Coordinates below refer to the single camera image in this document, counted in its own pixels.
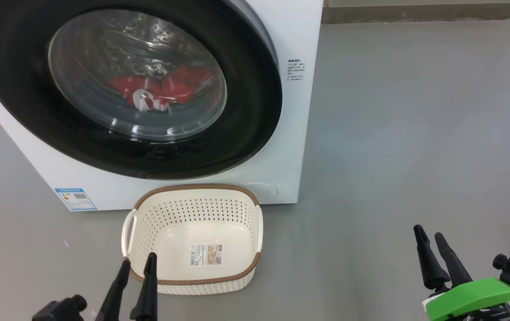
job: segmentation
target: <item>brown basket rim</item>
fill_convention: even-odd
[[[255,206],[259,205],[259,200],[257,200],[257,197],[255,197],[255,195],[245,187],[227,184],[189,184],[189,185],[174,185],[160,187],[159,189],[153,189],[148,193],[145,193],[142,197],[140,197],[140,199],[138,199],[138,201],[135,203],[134,208],[138,210],[142,203],[144,203],[144,201],[146,201],[146,199],[149,199],[152,195],[156,195],[158,193],[163,192],[184,191],[187,189],[230,189],[232,191],[239,191],[246,194],[249,198],[251,198],[253,203],[255,203]]]
[[[245,189],[245,187],[240,187],[236,185],[227,185],[227,184],[190,184],[190,185],[174,185],[174,186],[168,186],[168,187],[161,187],[159,189],[153,189],[149,191],[148,193],[145,193],[134,205],[134,209],[138,210],[142,203],[146,201],[146,199],[150,198],[152,195],[156,195],[157,193],[163,193],[163,192],[171,192],[171,191],[182,191],[186,189],[230,189],[233,191],[239,191],[242,193],[245,193],[248,197],[251,198],[255,206],[259,205],[259,201],[257,200],[257,197],[251,191],[248,189]],[[196,286],[196,285],[202,285],[202,284],[213,284],[213,283],[221,283],[221,282],[229,282],[229,281],[235,281],[240,278],[244,278],[247,276],[247,274],[251,273],[252,270],[257,266],[257,263],[259,262],[259,258],[261,258],[261,252],[257,252],[255,254],[255,258],[253,258],[253,261],[249,265],[246,270],[239,274],[235,274],[234,276],[225,276],[222,278],[213,278],[213,279],[200,279],[200,280],[158,280],[158,285],[165,285],[165,286]],[[142,276],[139,276],[134,269],[132,269],[132,266],[130,266],[130,275],[139,282],[144,282],[144,278]]]

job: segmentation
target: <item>red clothing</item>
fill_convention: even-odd
[[[212,73],[207,67],[181,65],[162,79],[132,75],[115,77],[108,82],[138,110],[165,111],[171,102],[186,103],[194,98]]]

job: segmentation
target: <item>door glass window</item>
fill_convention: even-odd
[[[141,12],[99,10],[70,20],[50,43],[49,67],[78,111],[135,140],[202,132],[227,98],[209,51],[178,26]]]

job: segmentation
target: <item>front-loading washing machine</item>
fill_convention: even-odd
[[[322,0],[0,0],[0,124],[73,211],[296,203]]]

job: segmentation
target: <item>laundry basket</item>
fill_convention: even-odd
[[[155,252],[158,292],[166,294],[242,289],[253,278],[262,244],[259,202],[233,185],[155,189],[139,199],[122,227],[122,254],[132,262],[130,274],[143,282],[148,254]]]

